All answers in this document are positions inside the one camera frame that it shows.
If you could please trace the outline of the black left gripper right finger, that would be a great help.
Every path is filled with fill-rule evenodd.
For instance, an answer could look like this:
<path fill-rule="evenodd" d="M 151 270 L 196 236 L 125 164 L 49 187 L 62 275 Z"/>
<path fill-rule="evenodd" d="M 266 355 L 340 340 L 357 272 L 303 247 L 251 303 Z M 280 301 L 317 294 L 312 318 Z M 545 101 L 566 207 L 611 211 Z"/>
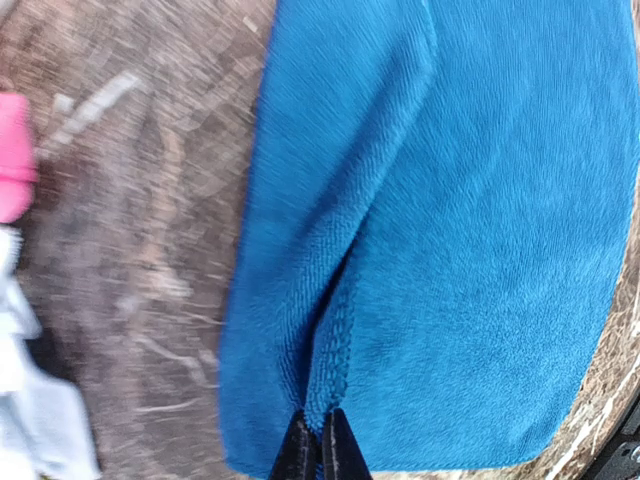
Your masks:
<path fill-rule="evenodd" d="M 322 465 L 326 480 L 372 480 L 372 475 L 344 411 L 336 408 L 325 419 Z"/>

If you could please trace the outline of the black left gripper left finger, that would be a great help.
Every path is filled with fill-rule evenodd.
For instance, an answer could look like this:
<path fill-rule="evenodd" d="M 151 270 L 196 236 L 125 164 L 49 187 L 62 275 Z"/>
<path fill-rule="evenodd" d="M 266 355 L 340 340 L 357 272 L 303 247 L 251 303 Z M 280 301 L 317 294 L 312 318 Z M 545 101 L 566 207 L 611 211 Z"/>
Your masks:
<path fill-rule="evenodd" d="M 302 410 L 294 413 L 288 425 L 269 480 L 315 480 L 320 448 L 305 421 Z"/>

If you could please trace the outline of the dark blue towel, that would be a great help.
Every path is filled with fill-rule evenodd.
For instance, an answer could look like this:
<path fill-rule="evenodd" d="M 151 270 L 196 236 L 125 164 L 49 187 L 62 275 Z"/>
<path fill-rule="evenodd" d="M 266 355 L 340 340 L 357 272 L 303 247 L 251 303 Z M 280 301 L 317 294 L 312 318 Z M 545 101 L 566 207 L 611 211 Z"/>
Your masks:
<path fill-rule="evenodd" d="M 374 471 L 536 458 L 613 300 L 626 1 L 281 1 L 220 344 L 229 466 L 341 409 Z"/>

